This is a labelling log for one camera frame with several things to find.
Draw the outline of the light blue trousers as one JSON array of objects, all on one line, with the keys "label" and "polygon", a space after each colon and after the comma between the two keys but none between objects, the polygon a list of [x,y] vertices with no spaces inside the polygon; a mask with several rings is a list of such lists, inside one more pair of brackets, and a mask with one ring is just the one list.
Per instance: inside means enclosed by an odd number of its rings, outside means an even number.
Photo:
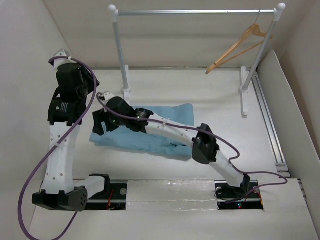
[{"label": "light blue trousers", "polygon": [[[193,126],[195,124],[194,108],[190,103],[178,106],[143,106],[155,114],[171,121]],[[96,146],[113,147],[128,151],[150,153],[163,156],[191,158],[192,149],[174,139],[157,134],[133,132],[125,126],[103,135],[92,133],[89,141]]]}]

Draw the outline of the wooden clothes hanger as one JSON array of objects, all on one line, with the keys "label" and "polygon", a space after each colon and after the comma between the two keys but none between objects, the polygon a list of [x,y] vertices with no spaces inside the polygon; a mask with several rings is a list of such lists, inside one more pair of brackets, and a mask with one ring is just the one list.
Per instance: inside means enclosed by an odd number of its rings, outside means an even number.
[{"label": "wooden clothes hanger", "polygon": [[259,24],[257,24],[257,20],[261,14],[261,10],[258,11],[256,20],[254,24],[252,24],[248,29],[245,30],[245,32],[242,34],[242,36],[226,51],[224,52],[214,63],[212,63],[207,69],[205,74],[208,75],[216,68],[220,67],[221,65],[224,65],[231,60],[247,53],[248,51],[260,46],[263,43],[263,40],[248,47],[247,49],[235,54],[234,56],[229,57],[231,54],[233,54],[239,47],[242,46],[242,44],[247,41],[250,37],[259,37],[261,39],[264,39],[267,36],[267,32],[261,31],[261,27]]}]

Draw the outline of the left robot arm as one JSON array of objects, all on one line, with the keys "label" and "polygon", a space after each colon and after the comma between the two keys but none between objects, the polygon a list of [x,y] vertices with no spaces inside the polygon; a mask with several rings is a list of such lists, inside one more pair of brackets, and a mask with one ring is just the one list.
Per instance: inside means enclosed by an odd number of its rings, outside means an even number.
[{"label": "left robot arm", "polygon": [[87,113],[87,97],[98,85],[87,68],[76,62],[57,68],[58,88],[48,109],[50,147],[44,181],[32,203],[47,210],[82,212],[95,195],[107,198],[111,181],[107,174],[91,174],[74,182],[73,162],[77,136]]}]

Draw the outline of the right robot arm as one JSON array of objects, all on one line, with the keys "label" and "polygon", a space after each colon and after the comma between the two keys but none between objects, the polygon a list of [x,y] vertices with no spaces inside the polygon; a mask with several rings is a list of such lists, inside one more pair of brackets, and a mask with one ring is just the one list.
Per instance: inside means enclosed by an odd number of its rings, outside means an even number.
[{"label": "right robot arm", "polygon": [[126,127],[132,132],[175,140],[191,148],[194,161],[209,165],[226,180],[228,186],[222,188],[222,192],[236,199],[243,198],[249,192],[250,177],[233,167],[217,143],[219,138],[207,124],[189,126],[171,121],[148,109],[134,109],[123,98],[110,92],[98,93],[96,98],[102,109],[93,113],[95,134],[102,135]]}]

